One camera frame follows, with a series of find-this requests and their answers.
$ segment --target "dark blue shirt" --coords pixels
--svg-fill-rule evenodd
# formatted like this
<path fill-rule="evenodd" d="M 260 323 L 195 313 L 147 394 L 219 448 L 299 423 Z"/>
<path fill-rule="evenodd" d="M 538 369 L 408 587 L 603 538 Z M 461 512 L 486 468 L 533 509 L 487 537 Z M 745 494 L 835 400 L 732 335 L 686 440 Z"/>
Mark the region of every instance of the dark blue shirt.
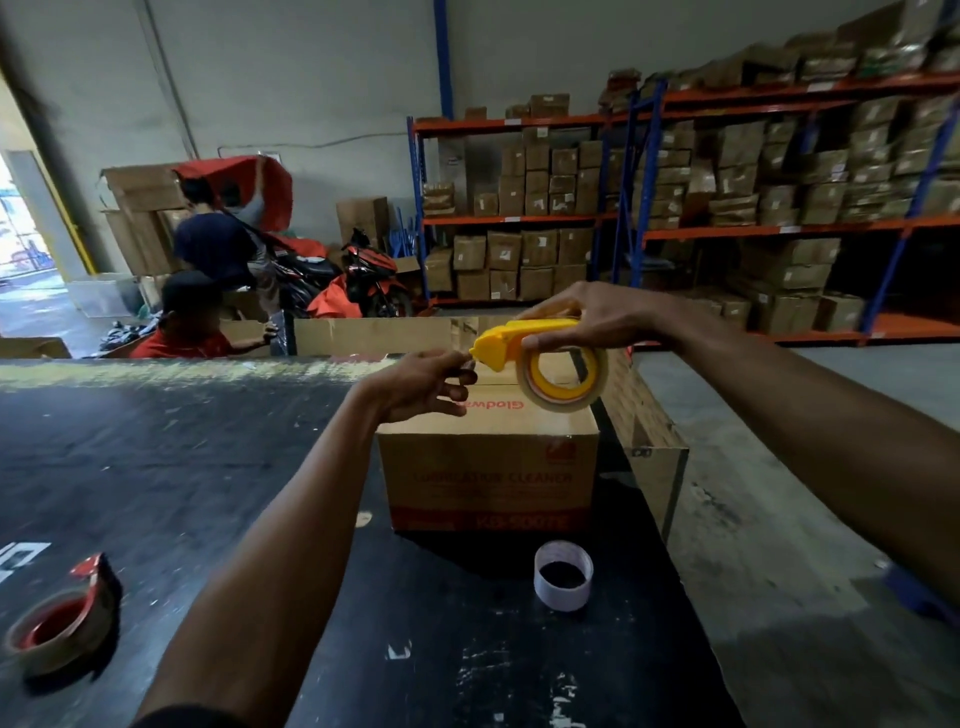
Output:
<path fill-rule="evenodd" d="M 247 261 L 256 255 L 256 246 L 247 229 L 223 212 L 204 212 L 177 225 L 174 253 L 224 290 L 256 286 L 247 268 Z"/>

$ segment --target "stacked cardboard box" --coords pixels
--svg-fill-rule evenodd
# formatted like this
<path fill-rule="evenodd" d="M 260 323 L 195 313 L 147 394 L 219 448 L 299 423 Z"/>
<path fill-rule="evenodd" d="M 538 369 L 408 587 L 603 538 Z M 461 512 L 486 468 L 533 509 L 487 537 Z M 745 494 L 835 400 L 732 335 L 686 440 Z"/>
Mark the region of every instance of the stacked cardboard box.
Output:
<path fill-rule="evenodd" d="M 804 333 L 813 328 L 839 249 L 839 238 L 745 238 L 728 285 L 753 303 L 756 330 Z"/>

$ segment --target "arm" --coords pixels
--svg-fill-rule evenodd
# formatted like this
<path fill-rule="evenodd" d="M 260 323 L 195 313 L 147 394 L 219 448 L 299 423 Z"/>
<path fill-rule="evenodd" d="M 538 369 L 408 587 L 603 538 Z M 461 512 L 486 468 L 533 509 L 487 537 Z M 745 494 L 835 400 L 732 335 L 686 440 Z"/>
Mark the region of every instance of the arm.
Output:
<path fill-rule="evenodd" d="M 428 411 L 465 414 L 462 385 L 475 380 L 461 369 L 467 360 L 410 354 L 349 391 L 300 469 L 200 592 L 138 717 L 193 704 L 251 728 L 283 725 L 340 591 L 377 426 Z M 461 384 L 445 383 L 448 376 Z"/>
<path fill-rule="evenodd" d="M 250 198 L 250 201 L 244 205 L 243 209 L 235 215 L 238 220 L 246 223 L 251 228 L 260 227 L 263 212 L 267 208 L 267 203 L 263 199 L 263 168 L 266 163 L 266 157 L 261 155 L 256 158 L 256 179 L 253 183 L 253 196 Z"/>
<path fill-rule="evenodd" d="M 259 337 L 255 339 L 240 339 L 239 341 L 230 342 L 230 354 L 236 355 L 252 352 L 254 349 L 269 346 L 270 342 L 275 338 L 276 326 L 271 323 L 264 324 L 263 333 Z"/>
<path fill-rule="evenodd" d="M 848 526 L 960 605 L 960 433 L 696 304 L 578 283 L 524 312 L 582 313 L 526 347 L 670 346 Z"/>

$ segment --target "yellow tape dispenser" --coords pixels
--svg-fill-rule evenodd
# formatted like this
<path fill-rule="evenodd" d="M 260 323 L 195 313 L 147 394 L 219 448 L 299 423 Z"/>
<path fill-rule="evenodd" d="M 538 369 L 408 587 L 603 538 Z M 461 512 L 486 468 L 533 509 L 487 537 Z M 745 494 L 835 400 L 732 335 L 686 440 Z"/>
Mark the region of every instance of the yellow tape dispenser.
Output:
<path fill-rule="evenodd" d="M 573 387 L 549 381 L 540 371 L 540 354 L 520 346 L 525 336 L 577 325 L 576 319 L 532 319 L 510 321 L 480 334 L 470 355 L 495 372 L 502 372 L 508 361 L 516 362 L 516 381 L 531 401 L 552 412 L 575 412 L 589 406 L 607 382 L 607 352 L 580 349 L 587 367 L 587 378 Z"/>

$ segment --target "hand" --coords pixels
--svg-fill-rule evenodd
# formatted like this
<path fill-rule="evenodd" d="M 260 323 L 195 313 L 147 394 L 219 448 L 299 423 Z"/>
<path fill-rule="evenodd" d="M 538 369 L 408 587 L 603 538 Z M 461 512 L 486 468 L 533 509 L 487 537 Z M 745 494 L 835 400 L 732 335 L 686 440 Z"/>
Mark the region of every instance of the hand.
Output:
<path fill-rule="evenodd" d="M 528 308 L 517 318 L 544 319 L 562 315 L 579 316 L 580 323 L 575 327 L 526 336 L 523 348 L 538 352 L 562 347 L 618 349 L 647 337 L 663 344 L 675 344 L 691 325 L 715 326 L 708 321 L 715 317 L 679 296 L 584 281 Z"/>
<path fill-rule="evenodd" d="M 467 385 L 477 380 L 467 367 L 469 361 L 469 354 L 460 352 L 409 353 L 392 367 L 362 379 L 356 389 L 380 408 L 380 422 L 402 422 L 425 412 L 463 417 L 467 409 L 461 402 L 467 399 Z M 448 383 L 450 378 L 459 383 Z"/>

